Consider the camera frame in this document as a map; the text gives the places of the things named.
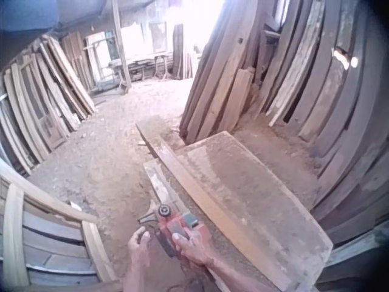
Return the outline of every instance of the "dirt floor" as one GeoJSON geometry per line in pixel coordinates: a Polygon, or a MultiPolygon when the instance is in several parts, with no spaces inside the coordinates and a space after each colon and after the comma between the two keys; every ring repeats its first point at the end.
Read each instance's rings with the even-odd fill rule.
{"type": "MultiPolygon", "coordinates": [[[[98,215],[103,243],[118,276],[129,264],[126,244],[136,220],[150,202],[151,184],[143,163],[153,157],[136,127],[137,120],[160,115],[173,129],[167,141],[173,150],[183,147],[177,127],[192,80],[133,84],[125,96],[113,90],[95,98],[98,112],[42,163],[29,178],[63,201],[71,200],[84,211],[98,215]]],[[[309,209],[314,200],[314,165],[305,145],[273,131],[261,122],[239,127],[234,136],[259,157],[309,209]]],[[[165,291],[185,276],[177,261],[151,244],[152,262],[147,291],[165,291]]]]}

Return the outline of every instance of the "wooden post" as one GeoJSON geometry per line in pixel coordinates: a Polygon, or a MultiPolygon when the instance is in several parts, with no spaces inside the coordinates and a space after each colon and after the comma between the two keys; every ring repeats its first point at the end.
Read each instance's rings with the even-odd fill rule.
{"type": "Polygon", "coordinates": [[[122,31],[120,25],[120,15],[119,15],[119,5],[117,0],[112,0],[112,11],[114,12],[114,22],[115,22],[115,33],[116,33],[116,44],[119,50],[120,59],[122,61],[124,76],[126,78],[127,88],[125,89],[125,94],[128,92],[128,89],[131,88],[131,77],[129,76],[129,70],[127,67],[126,55],[124,54],[123,40],[122,40],[122,31]]]}

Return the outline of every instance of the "right hand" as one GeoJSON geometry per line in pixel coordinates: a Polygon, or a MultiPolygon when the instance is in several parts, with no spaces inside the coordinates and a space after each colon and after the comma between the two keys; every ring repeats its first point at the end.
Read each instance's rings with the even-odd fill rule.
{"type": "Polygon", "coordinates": [[[216,259],[216,253],[209,242],[203,240],[199,231],[184,229],[189,240],[178,233],[174,233],[172,236],[177,251],[197,265],[212,266],[216,259]]]}

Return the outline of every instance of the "left hand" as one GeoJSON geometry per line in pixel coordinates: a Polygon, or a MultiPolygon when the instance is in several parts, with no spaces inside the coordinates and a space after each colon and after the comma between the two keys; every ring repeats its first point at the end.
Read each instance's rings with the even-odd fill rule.
{"type": "Polygon", "coordinates": [[[128,242],[128,249],[131,254],[131,269],[144,270],[150,266],[150,256],[147,244],[150,240],[150,233],[142,226],[135,231],[128,242]]]}

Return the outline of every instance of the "wood workshop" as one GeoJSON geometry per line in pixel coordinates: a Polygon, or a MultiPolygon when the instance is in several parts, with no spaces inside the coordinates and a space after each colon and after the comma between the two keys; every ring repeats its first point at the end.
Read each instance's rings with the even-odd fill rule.
{"type": "Polygon", "coordinates": [[[1,0],[0,291],[387,291],[378,2],[1,0]]]}

